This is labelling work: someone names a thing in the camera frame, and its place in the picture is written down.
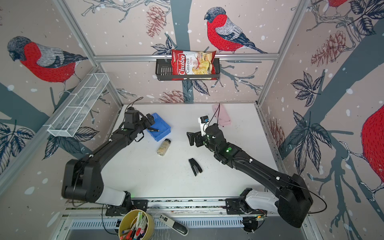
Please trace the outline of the black yellow handled screwdriver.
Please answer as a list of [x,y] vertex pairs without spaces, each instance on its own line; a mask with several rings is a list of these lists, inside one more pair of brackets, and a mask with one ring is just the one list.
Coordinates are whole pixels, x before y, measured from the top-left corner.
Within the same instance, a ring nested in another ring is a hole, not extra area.
[[149,131],[149,132],[163,132],[162,130],[159,130],[159,129],[155,129],[155,128],[147,128],[147,130]]

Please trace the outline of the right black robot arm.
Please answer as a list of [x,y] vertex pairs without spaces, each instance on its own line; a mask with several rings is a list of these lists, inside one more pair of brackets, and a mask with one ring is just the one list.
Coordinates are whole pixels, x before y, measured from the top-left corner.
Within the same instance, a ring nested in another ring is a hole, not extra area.
[[289,176],[278,172],[248,155],[240,147],[226,141],[218,124],[202,132],[187,132],[190,146],[205,146],[214,158],[233,169],[250,176],[266,187],[277,200],[274,206],[280,217],[289,225],[300,228],[313,204],[305,181],[297,174]]

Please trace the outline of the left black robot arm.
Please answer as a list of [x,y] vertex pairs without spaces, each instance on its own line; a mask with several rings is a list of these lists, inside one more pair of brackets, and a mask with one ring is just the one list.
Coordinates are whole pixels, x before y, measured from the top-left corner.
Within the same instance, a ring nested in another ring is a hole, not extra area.
[[101,205],[122,206],[129,197],[124,191],[104,184],[102,170],[122,149],[136,140],[139,134],[155,124],[152,115],[129,110],[124,121],[110,138],[89,155],[67,162],[64,171],[62,197]]

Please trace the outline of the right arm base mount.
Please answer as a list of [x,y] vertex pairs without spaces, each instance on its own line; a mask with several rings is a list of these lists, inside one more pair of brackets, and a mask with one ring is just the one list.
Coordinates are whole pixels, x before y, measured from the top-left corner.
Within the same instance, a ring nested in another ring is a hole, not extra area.
[[252,209],[244,200],[229,198],[225,199],[225,207],[228,215],[262,215],[266,216],[267,212],[260,209]]

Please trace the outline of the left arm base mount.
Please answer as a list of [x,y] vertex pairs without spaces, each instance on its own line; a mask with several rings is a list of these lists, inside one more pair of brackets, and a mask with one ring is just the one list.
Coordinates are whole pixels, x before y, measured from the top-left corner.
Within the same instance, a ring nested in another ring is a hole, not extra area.
[[132,210],[142,210],[146,212],[148,203],[148,200],[130,200],[127,203],[123,203],[122,206],[107,205],[105,215],[107,217],[119,217],[126,215]]

